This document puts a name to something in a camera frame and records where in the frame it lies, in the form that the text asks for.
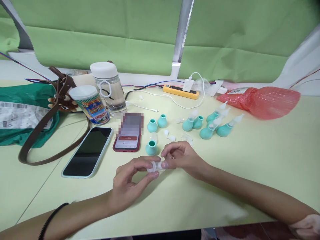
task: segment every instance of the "leather handbag strap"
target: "leather handbag strap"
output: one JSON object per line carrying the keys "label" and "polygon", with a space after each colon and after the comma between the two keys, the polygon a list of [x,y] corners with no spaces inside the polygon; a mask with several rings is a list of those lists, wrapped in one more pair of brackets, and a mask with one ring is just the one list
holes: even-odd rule
{"label": "leather handbag strap", "polygon": [[51,82],[51,81],[44,80],[44,81],[52,84],[52,86],[56,90],[56,95],[55,95],[55,100],[53,102],[53,107],[40,120],[38,125],[34,128],[32,133],[29,135],[28,139],[26,140],[26,142],[22,146],[22,148],[19,152],[19,156],[18,156],[18,159],[21,163],[28,164],[31,166],[38,166],[38,165],[43,165],[43,164],[49,163],[54,160],[57,160],[58,158],[62,157],[65,154],[67,154],[68,152],[70,152],[72,149],[74,149],[76,146],[78,146],[82,142],[82,140],[85,138],[85,136],[87,135],[87,133],[90,130],[90,126],[89,126],[90,120],[87,118],[88,126],[87,126],[86,132],[77,141],[75,141],[73,144],[71,144],[69,147],[67,147],[63,151],[57,153],[56,155],[54,155],[48,159],[42,160],[40,162],[32,162],[32,163],[28,162],[28,160],[27,160],[28,153],[29,153],[31,147],[33,146],[33,144],[35,143],[36,139],[38,138],[39,134],[41,133],[43,128],[47,125],[47,123],[50,121],[50,119],[56,114],[56,112],[59,110],[59,108],[62,106],[62,104],[66,98],[66,94],[69,91],[69,89],[71,87],[76,87],[75,83],[73,82],[72,77],[61,73],[55,67],[51,66],[51,67],[49,67],[49,69],[59,77],[58,82]]}

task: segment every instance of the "red bubble wrap bag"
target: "red bubble wrap bag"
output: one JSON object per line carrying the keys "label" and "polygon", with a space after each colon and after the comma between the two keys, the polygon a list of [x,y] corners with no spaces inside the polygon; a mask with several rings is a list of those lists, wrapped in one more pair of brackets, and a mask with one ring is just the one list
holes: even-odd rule
{"label": "red bubble wrap bag", "polygon": [[284,88],[236,88],[217,97],[221,102],[269,120],[287,115],[299,102],[300,93]]}

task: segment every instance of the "pink sleeve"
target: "pink sleeve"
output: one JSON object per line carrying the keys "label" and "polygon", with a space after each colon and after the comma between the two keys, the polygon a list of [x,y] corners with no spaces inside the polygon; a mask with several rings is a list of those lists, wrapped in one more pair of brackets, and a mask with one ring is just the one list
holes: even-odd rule
{"label": "pink sleeve", "polygon": [[302,239],[320,240],[320,215],[308,215],[303,220],[290,225],[290,227]]}

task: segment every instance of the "person's left hand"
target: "person's left hand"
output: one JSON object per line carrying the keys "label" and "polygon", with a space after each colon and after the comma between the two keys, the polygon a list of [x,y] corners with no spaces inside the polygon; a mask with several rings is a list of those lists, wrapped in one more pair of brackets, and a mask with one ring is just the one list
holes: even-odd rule
{"label": "person's left hand", "polygon": [[142,194],[144,189],[154,179],[159,177],[159,172],[148,173],[140,182],[132,182],[132,177],[138,171],[147,171],[152,168],[150,161],[159,162],[158,156],[141,156],[132,159],[125,165],[118,167],[116,176],[113,178],[113,188],[107,194],[107,208],[111,215],[122,212],[130,207]]}

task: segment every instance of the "power strip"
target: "power strip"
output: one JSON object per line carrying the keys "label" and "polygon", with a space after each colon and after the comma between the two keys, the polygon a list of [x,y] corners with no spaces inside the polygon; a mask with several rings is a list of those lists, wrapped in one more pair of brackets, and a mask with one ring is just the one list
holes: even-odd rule
{"label": "power strip", "polygon": [[191,98],[191,99],[198,99],[199,97],[198,91],[191,90],[190,92],[187,92],[187,91],[183,91],[182,88],[180,87],[171,86],[171,85],[164,85],[163,91],[167,93],[175,94],[181,97]]}

